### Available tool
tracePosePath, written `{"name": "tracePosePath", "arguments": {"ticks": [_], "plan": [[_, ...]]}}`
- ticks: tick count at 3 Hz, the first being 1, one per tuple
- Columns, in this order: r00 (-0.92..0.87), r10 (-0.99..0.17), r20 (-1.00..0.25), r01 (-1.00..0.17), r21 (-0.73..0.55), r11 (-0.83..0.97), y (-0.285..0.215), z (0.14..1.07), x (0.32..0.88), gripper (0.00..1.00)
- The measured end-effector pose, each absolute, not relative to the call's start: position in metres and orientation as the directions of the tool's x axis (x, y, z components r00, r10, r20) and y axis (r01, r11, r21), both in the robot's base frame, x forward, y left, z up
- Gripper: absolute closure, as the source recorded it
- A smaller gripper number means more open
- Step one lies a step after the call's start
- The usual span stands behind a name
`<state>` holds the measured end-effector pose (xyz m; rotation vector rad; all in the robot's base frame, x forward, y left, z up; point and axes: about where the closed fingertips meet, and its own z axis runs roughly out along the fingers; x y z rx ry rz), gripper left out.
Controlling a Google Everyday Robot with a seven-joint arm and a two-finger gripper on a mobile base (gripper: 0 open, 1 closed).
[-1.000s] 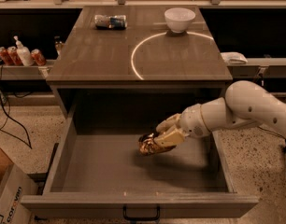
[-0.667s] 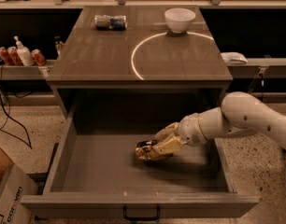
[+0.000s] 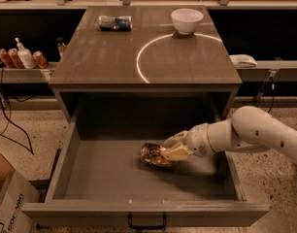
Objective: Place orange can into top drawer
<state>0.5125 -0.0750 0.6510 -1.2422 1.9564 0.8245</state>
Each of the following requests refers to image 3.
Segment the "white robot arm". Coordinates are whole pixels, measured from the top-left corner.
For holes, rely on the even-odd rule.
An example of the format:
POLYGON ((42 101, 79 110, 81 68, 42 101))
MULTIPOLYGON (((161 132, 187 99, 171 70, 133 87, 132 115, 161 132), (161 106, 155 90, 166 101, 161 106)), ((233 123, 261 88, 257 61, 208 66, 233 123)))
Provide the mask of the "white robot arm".
POLYGON ((226 120, 195 125, 165 140, 163 147, 161 155, 169 161, 183 161, 191 154, 274 149, 297 164, 297 130, 252 106, 237 109, 226 120))

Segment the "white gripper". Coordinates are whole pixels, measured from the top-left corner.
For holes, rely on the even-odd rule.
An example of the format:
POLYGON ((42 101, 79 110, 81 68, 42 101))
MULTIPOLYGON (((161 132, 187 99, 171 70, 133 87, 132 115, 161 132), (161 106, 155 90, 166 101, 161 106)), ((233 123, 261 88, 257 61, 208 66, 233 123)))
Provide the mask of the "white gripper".
POLYGON ((208 129, 209 125, 202 123, 192 127, 188 133, 183 130, 167 138, 162 144, 164 149, 161 151, 161 156, 168 161, 184 161, 193 153, 198 157, 214 155, 215 152, 209 141, 208 129))

